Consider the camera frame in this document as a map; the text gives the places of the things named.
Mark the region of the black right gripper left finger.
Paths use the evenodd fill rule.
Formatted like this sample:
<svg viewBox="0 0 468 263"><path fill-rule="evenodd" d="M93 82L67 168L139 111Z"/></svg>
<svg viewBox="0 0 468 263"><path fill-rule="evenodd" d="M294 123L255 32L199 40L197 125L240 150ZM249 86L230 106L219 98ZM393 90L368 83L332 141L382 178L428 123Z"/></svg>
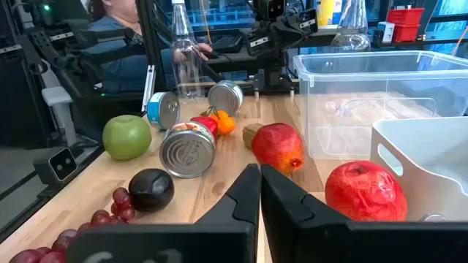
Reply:
<svg viewBox="0 0 468 263"><path fill-rule="evenodd" d="M108 224L80 233L66 263L255 263L261 172L248 164L194 224Z"/></svg>

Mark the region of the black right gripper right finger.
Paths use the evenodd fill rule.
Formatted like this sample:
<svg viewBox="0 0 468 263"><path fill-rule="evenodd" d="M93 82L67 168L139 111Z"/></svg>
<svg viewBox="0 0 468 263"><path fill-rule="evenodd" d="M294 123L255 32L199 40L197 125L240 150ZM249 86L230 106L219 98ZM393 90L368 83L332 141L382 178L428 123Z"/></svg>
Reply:
<svg viewBox="0 0 468 263"><path fill-rule="evenodd" d="M468 263L468 223L353 221L272 166L261 173L273 263Z"/></svg>

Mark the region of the red apple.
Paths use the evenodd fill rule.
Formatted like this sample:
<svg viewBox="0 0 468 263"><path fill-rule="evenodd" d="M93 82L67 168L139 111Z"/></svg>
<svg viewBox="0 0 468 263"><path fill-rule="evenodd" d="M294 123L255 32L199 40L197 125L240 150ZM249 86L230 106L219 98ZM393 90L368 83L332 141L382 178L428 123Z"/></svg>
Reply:
<svg viewBox="0 0 468 263"><path fill-rule="evenodd" d="M335 168L325 184L328 206L354 221L405 221L407 199L385 168L351 161Z"/></svg>
<svg viewBox="0 0 468 263"><path fill-rule="evenodd" d="M303 140L288 124L272 123L259 128L251 145L260 164L269 164L283 175L299 170L304 164Z"/></svg>

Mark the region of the tin can picture label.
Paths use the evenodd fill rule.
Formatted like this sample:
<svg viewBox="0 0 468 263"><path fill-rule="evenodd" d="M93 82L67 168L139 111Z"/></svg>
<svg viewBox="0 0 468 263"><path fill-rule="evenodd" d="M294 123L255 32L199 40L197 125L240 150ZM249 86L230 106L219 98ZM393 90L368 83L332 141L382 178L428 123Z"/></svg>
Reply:
<svg viewBox="0 0 468 263"><path fill-rule="evenodd" d="M159 157L168 173L180 178L203 175L214 162L215 138L203 124L180 122L168 129L159 148Z"/></svg>

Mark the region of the olive brown kiwi fruit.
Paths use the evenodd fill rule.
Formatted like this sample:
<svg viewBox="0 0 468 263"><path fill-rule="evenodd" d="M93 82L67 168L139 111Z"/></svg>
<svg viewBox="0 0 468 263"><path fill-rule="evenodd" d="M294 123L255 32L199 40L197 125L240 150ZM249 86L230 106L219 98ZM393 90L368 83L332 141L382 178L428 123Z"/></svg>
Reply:
<svg viewBox="0 0 468 263"><path fill-rule="evenodd" d="M262 127L264 127L264 124L261 124L261 123L252 123L252 124L246 125L246 126L243 128L243 131L242 131L242 138L243 138L243 141L244 141L244 145L245 145L248 149L251 149L251 148L252 148L252 141L253 141L253 139L254 139L254 136L256 135L256 133L258 132L258 130L261 129Z"/></svg>

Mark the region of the black plum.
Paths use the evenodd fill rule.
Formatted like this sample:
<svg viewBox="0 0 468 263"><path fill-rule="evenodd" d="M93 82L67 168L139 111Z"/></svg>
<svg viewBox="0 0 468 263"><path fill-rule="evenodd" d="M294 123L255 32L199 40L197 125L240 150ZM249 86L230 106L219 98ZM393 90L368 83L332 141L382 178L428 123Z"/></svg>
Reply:
<svg viewBox="0 0 468 263"><path fill-rule="evenodd" d="M131 205L139 212L164 209L172 200L175 186L171 176L162 169L143 169L129 182Z"/></svg>

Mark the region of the orange tangerine cluster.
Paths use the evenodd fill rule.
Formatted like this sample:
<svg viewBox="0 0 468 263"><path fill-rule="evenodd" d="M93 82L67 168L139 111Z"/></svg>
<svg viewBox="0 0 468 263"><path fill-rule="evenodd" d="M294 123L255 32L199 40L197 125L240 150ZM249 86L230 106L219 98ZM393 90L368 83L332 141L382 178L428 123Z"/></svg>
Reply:
<svg viewBox="0 0 468 263"><path fill-rule="evenodd" d="M200 116L210 118L216 124L215 135L227 135L235 129L235 121L224 110L219 110L215 106L209 107Z"/></svg>

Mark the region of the red grape bunch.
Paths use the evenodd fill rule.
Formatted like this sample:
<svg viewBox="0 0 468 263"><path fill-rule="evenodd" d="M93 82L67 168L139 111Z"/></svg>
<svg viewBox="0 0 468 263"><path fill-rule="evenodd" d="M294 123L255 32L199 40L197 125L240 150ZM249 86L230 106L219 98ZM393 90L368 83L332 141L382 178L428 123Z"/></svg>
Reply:
<svg viewBox="0 0 468 263"><path fill-rule="evenodd" d="M123 188L117 188L113 194L113 204L110 213L106 210L97 210L89 222L81 224L75 229L66 229L61 232L52 247L40 247L21 251L13 256L9 263L65 263L68 247L82 232L94 226L105 224L127 224L135 216L135 209L131 205L129 192Z"/></svg>

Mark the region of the tin can blue red label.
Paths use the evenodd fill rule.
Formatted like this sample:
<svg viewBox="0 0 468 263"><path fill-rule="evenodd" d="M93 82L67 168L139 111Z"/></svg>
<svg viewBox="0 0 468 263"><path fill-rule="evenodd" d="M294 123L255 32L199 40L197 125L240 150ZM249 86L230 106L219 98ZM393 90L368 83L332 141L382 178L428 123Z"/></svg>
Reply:
<svg viewBox="0 0 468 263"><path fill-rule="evenodd" d="M228 115L236 115L243 102L244 93L241 87L231 80L219 81L208 92L208 103Z"/></svg>

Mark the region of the green apple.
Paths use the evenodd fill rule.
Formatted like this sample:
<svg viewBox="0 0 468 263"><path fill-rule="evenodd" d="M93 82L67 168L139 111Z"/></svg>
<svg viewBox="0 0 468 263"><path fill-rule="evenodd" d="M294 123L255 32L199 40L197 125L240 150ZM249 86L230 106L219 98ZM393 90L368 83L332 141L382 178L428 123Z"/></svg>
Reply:
<svg viewBox="0 0 468 263"><path fill-rule="evenodd" d="M151 141L149 125L136 115L111 118L102 133L104 148L116 161L128 161L143 155Z"/></svg>

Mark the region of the dark grey desk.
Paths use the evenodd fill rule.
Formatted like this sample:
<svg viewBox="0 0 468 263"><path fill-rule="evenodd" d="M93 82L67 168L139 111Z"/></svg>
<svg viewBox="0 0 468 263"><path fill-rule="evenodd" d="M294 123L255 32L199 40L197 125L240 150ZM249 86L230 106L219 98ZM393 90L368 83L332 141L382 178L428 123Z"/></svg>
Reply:
<svg viewBox="0 0 468 263"><path fill-rule="evenodd" d="M256 74L260 68L260 62L255 57L251 57L245 47L237 53L226 53L218 58L210 58L207 64L215 72L247 71L251 75Z"/></svg>
<svg viewBox="0 0 468 263"><path fill-rule="evenodd" d="M331 41L336 36L336 28L325 28L319 27L318 31L312 34L310 37L302 39L301 41L295 42L287 48L294 47L325 47L330 46ZM369 37L369 47L381 48L381 47L422 47L424 45L441 45L450 43L465 43L468 42L468 30L457 30L457 31L430 31L426 33L424 41L413 41L413 42L382 42L381 40L373 40Z"/></svg>

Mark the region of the person's hand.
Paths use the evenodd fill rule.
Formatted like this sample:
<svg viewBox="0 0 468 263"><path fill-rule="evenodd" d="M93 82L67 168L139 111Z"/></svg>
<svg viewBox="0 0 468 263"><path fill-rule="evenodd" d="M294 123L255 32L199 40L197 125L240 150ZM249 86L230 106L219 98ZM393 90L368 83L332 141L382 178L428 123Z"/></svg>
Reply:
<svg viewBox="0 0 468 263"><path fill-rule="evenodd" d="M207 45L205 43L200 43L196 44L192 48L192 52L198 57L201 58L204 61L208 61L209 58L206 56L207 54L212 54L213 48L210 45ZM189 59L189 54L188 53L183 53L180 50L174 50L173 51L173 60L175 62L180 62L180 61L187 61Z"/></svg>

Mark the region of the black keyboard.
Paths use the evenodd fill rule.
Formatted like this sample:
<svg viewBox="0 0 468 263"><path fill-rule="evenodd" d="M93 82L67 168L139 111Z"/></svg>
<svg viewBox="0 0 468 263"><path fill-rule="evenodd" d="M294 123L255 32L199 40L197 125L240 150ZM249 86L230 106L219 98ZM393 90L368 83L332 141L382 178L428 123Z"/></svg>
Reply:
<svg viewBox="0 0 468 263"><path fill-rule="evenodd" d="M218 53L238 53L243 44L243 38L240 35L224 36L212 44L214 51Z"/></svg>

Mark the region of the large clear plastic storage bin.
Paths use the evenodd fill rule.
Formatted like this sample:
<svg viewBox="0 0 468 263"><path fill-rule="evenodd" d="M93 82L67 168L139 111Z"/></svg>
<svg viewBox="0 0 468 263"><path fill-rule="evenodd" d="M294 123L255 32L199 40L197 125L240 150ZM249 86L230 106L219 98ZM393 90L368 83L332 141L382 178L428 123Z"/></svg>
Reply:
<svg viewBox="0 0 468 263"><path fill-rule="evenodd" d="M462 116L468 59L431 51L321 53L293 59L313 159L367 159L376 121Z"/></svg>

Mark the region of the person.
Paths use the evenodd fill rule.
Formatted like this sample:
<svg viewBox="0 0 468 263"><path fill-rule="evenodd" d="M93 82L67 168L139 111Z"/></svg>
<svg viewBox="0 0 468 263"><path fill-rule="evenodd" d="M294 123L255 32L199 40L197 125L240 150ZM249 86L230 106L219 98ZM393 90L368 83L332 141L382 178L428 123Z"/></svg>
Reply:
<svg viewBox="0 0 468 263"><path fill-rule="evenodd" d="M93 22L89 24L89 31L112 31L131 28L142 36L140 20L135 0L87 0L88 13ZM126 47L124 40L99 43L88 48L88 53L106 53ZM199 43L198 49L211 53L213 48L205 43ZM166 83L175 85L173 75L173 53L170 49L161 50L162 67ZM105 93L121 93L142 91L145 87L148 62L146 54L120 58L101 65L104 73L102 90Z"/></svg>

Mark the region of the light grey stand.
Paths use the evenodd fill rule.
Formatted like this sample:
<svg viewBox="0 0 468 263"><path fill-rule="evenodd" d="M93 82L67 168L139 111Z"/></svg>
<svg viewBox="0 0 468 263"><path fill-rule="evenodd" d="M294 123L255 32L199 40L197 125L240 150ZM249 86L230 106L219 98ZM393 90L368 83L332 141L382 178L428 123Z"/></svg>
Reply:
<svg viewBox="0 0 468 263"><path fill-rule="evenodd" d="M77 142L75 125L72 120L70 105L73 103L71 96L62 86L44 88L42 97L58 118L60 128L65 131L67 145L71 147Z"/></svg>

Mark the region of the yellow white wipes canister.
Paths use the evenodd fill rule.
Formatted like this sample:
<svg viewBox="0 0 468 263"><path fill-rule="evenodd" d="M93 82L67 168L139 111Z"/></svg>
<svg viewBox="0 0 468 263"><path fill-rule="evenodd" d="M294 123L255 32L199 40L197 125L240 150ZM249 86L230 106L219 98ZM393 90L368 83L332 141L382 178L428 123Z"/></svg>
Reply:
<svg viewBox="0 0 468 263"><path fill-rule="evenodd" d="M338 25L343 0L315 0L319 26Z"/></svg>

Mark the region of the small white box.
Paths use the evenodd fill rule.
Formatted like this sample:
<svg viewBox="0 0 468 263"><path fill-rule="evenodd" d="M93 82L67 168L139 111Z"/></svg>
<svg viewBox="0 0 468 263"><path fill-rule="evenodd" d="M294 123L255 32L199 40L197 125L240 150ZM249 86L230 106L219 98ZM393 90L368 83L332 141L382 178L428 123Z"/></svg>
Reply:
<svg viewBox="0 0 468 263"><path fill-rule="evenodd" d="M382 37L381 37L382 43L392 42L394 29L395 29L394 23L383 21L377 24L377 30L382 32Z"/></svg>

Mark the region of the red storage bin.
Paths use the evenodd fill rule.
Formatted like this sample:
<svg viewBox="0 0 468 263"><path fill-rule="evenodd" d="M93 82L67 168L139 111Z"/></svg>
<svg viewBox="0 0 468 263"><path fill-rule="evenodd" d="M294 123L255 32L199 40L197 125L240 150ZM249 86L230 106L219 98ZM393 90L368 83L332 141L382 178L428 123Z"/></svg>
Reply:
<svg viewBox="0 0 468 263"><path fill-rule="evenodd" d="M387 22L405 26L419 25L424 11L424 8L392 9L388 14Z"/></svg>
<svg viewBox="0 0 468 263"><path fill-rule="evenodd" d="M393 42L414 42L417 38L420 24L396 24L393 30Z"/></svg>

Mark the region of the black equipment with green light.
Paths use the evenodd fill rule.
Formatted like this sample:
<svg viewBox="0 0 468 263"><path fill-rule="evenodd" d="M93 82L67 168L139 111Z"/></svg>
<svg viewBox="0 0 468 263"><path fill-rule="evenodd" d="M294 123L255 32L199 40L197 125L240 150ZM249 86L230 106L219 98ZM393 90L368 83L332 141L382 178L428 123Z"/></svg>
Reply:
<svg viewBox="0 0 468 263"><path fill-rule="evenodd" d="M39 76L51 70L71 96L72 119L80 134L99 138L93 115L92 79L80 67L80 46L67 19L53 15L82 12L78 0L0 0L0 144L45 147L52 144L52 120L46 115Z"/></svg>

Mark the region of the light grey handled bin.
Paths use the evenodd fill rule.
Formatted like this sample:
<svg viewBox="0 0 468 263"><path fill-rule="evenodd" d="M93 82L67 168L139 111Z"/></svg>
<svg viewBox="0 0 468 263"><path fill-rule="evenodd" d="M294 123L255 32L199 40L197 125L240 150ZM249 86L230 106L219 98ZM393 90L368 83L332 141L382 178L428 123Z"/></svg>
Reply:
<svg viewBox="0 0 468 263"><path fill-rule="evenodd" d="M378 121L370 151L403 188L408 221L468 221L468 117Z"/></svg>

